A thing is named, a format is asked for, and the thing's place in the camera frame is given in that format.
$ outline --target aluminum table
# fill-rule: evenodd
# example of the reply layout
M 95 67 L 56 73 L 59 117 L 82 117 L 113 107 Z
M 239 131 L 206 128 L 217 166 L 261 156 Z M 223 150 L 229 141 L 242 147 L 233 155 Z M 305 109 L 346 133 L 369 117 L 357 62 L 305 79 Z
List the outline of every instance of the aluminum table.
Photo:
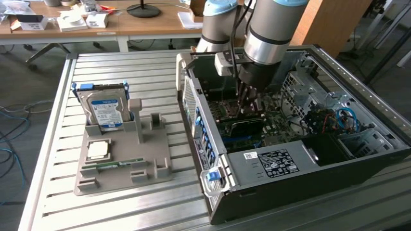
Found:
M 190 51 L 70 55 L 20 231 L 378 230 L 411 219 L 407 158 L 362 185 L 211 226 L 177 101 L 175 61 L 181 52 Z M 131 85 L 131 97 L 143 99 L 142 116 L 158 111 L 167 119 L 174 179 L 141 188 L 75 196 L 86 116 L 70 91 L 71 83 L 110 84 L 125 79 Z

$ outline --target black lamp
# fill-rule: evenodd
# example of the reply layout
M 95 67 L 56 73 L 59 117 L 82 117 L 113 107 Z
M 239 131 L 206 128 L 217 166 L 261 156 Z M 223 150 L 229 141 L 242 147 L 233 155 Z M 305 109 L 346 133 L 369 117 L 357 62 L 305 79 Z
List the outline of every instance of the black lamp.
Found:
M 157 17 L 162 11 L 153 5 L 145 5 L 145 0 L 141 0 L 141 5 L 131 5 L 127 7 L 127 12 L 131 16 L 138 18 Z

